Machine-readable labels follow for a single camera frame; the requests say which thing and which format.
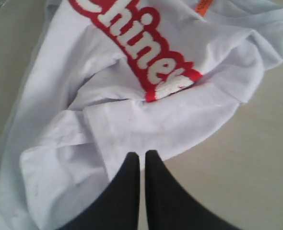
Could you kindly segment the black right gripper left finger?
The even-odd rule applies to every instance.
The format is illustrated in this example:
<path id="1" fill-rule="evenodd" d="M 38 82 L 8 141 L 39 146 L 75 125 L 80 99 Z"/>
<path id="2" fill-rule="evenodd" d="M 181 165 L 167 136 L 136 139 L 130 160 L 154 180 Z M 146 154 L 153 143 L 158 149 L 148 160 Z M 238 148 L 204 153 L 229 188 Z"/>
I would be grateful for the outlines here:
<path id="1" fill-rule="evenodd" d="M 103 193 L 61 230 L 136 230 L 140 206 L 140 161 L 127 154 Z"/>

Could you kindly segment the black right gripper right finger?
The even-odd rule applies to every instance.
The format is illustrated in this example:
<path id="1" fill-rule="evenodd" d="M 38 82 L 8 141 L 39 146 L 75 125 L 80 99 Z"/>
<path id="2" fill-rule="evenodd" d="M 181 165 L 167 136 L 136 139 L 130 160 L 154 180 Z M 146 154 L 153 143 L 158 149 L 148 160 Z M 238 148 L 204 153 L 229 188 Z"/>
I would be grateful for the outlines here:
<path id="1" fill-rule="evenodd" d="M 150 230 L 230 229 L 185 191 L 155 150 L 145 154 L 145 199 Z"/>

